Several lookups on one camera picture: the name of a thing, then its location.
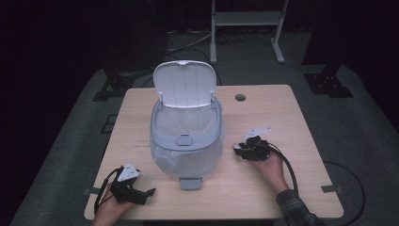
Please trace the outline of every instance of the dark background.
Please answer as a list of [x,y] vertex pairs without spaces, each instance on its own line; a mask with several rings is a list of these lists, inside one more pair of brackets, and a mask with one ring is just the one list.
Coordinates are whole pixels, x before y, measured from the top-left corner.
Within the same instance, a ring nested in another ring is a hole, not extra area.
[[[3,0],[0,4],[0,224],[6,225],[89,78],[104,65],[152,69],[162,56],[165,31],[210,28],[211,1]],[[280,4],[218,0],[217,9],[276,9]],[[313,28],[303,64],[338,58],[359,75],[396,128],[399,22],[394,14],[398,9],[388,0],[291,0],[284,24],[286,32]]]

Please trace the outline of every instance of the black stand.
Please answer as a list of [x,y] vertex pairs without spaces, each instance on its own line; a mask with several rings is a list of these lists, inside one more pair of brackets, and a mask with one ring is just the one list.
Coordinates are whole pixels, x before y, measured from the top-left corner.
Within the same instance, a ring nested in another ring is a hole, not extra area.
[[129,76],[122,76],[115,69],[104,67],[106,81],[101,89],[93,98],[93,102],[105,102],[111,97],[124,97],[126,91],[133,87],[135,80],[146,74],[152,73],[151,70],[130,72]]
[[338,80],[339,63],[327,64],[321,73],[304,73],[313,94],[328,94],[330,98],[353,97],[347,87]]

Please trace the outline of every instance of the person's arm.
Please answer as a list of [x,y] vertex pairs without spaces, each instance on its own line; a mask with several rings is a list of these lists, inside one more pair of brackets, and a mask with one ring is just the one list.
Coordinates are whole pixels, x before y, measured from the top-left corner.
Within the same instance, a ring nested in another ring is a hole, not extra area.
[[271,152],[265,161],[251,161],[258,168],[265,181],[276,192],[276,202],[288,225],[325,225],[312,214],[306,204],[288,187],[284,179],[282,160]]
[[107,185],[105,195],[103,196],[99,209],[97,210],[92,226],[111,226],[114,225],[122,215],[135,206],[134,203],[118,203],[112,192],[109,190],[111,184]]

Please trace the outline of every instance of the white plastic bin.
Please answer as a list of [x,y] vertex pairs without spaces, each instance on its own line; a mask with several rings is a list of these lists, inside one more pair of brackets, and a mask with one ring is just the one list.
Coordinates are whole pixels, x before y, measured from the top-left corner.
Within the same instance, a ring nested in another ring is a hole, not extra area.
[[200,189],[223,152],[215,71],[204,62],[172,61],[155,69],[153,81],[159,95],[152,111],[153,160],[182,189]]

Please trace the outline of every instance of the sleeve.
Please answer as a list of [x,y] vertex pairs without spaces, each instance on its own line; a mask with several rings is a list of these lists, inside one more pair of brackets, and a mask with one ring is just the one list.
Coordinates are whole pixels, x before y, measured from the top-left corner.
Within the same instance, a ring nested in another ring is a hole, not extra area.
[[293,190],[280,192],[276,197],[282,215],[290,226],[322,226],[326,225],[316,215],[312,214],[306,204]]

